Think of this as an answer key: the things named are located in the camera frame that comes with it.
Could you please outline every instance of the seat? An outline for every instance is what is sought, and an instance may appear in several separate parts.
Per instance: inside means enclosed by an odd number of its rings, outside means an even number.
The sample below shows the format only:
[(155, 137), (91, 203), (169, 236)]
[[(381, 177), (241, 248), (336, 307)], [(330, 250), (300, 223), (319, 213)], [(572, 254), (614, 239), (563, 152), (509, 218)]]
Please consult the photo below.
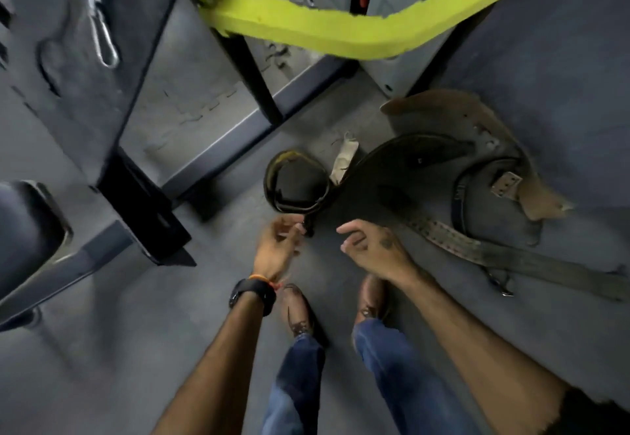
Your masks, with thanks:
[(45, 186), (0, 182), (0, 299), (46, 264), (70, 235)]

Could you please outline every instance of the blue jeans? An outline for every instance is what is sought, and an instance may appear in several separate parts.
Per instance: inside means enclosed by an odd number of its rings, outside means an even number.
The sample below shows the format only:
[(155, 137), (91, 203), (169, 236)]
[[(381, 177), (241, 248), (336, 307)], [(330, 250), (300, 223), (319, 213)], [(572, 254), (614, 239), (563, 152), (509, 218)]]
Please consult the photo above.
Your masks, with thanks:
[[(479, 434), (453, 392), (418, 359), (400, 331), (367, 319), (355, 326), (353, 338), (401, 435)], [(317, 433), (324, 360), (324, 349), (312, 336), (295, 338), (272, 387), (263, 435)]]

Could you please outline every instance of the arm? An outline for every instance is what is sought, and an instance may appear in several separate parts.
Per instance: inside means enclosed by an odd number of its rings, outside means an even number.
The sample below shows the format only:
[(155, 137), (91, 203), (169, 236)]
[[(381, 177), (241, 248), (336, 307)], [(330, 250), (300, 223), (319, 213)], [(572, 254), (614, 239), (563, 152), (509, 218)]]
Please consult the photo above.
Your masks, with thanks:
[[(304, 229), (304, 218), (281, 216), (261, 235), (254, 274), (271, 282), (287, 269)], [(241, 433), (249, 380), (258, 343), (263, 303), (242, 293), (195, 370), (177, 391), (153, 435)]]
[(570, 386), (454, 301), (389, 229), (355, 220), (337, 231), (352, 232), (342, 251), (413, 301), (498, 434), (538, 434), (558, 418)]

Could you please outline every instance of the forearm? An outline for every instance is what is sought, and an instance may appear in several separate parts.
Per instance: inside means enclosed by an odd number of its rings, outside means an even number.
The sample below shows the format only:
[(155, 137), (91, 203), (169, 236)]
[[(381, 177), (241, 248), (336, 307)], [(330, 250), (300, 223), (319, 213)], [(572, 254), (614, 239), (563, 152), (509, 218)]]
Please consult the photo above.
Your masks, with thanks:
[(563, 380), (482, 324), (422, 269), (406, 269), (394, 283), (418, 307), (498, 434), (538, 434), (557, 418), (569, 389)]
[(262, 318), (258, 295), (243, 293), (162, 415), (154, 435), (241, 432)]

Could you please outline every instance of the foot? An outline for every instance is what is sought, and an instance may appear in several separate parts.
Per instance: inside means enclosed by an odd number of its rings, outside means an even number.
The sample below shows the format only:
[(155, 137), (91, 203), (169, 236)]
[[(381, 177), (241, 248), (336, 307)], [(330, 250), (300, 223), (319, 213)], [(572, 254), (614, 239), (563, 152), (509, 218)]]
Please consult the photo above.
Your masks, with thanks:
[(309, 304), (295, 284), (286, 284), (279, 294), (280, 316), (293, 337), (314, 333)]
[(383, 319), (387, 313), (387, 283), (368, 274), (358, 290), (358, 312), (355, 325), (366, 319)]

